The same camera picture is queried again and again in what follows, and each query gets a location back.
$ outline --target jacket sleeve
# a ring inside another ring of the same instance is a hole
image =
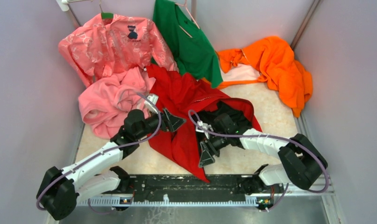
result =
[[[84,58],[86,58],[86,55],[84,55],[83,52],[80,50],[80,46],[76,46],[75,38],[76,35],[73,33],[68,35],[66,38],[62,39],[58,44],[59,53],[77,72],[79,78],[82,80],[85,87],[88,87],[93,83],[92,76],[87,74],[88,72],[90,74],[91,69],[85,71],[85,68],[82,68],[78,63],[79,60],[83,60]]]
[[[156,63],[168,71],[178,71],[172,52],[153,21],[149,23],[149,41],[152,45],[151,55]]]

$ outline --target clothes hanger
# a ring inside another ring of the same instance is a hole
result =
[[[184,1],[184,5],[178,4],[178,3],[175,3],[175,4],[178,5],[178,6],[183,6],[187,10],[188,14],[190,15],[191,20],[195,23],[195,25],[198,27],[198,29],[200,29],[198,23],[195,21],[194,17],[191,15],[190,11],[187,8],[187,0]],[[185,32],[185,34],[187,34],[189,37],[192,38],[192,36],[184,28],[182,28],[180,25],[179,25],[179,27]]]
[[[100,11],[101,11],[100,15],[101,15],[101,17],[102,17],[103,20],[104,19],[112,19],[112,18],[114,18],[114,14],[113,13],[105,13],[105,12],[103,12],[103,9],[101,8],[101,0],[99,0],[99,8],[100,8]]]

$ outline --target gray floor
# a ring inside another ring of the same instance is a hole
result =
[[[110,208],[95,208],[107,211]],[[327,224],[320,196],[285,197],[270,213],[239,207],[152,207],[129,208],[99,215],[88,207],[77,207],[60,224]]]

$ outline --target white wall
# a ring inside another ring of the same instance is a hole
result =
[[[152,18],[154,2],[103,0],[102,9]],[[215,50],[242,48],[270,35],[291,42],[311,3],[312,0],[197,0],[197,22]],[[82,24],[100,13],[98,0],[71,3],[71,7]]]
[[[42,224],[45,171],[73,158],[83,85],[57,51],[74,30],[55,1],[0,1],[0,224]]]
[[[304,116],[347,223],[377,223],[377,1],[323,1],[296,56],[312,72]]]

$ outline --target red jacket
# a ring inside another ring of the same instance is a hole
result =
[[[196,81],[189,73],[181,76],[176,71],[167,71],[157,65],[147,66],[149,77],[156,82],[150,93],[159,96],[156,106],[159,110],[167,108],[173,115],[185,118],[187,121],[175,133],[162,132],[149,140],[150,146],[157,152],[185,168],[199,179],[209,182],[203,168],[199,168],[199,150],[195,136],[195,125],[188,118],[190,109],[196,112],[202,110],[217,110],[217,102],[223,101],[230,107],[243,111],[253,127],[261,131],[254,116],[253,105],[239,98],[230,98],[218,89],[212,89],[202,80]]]

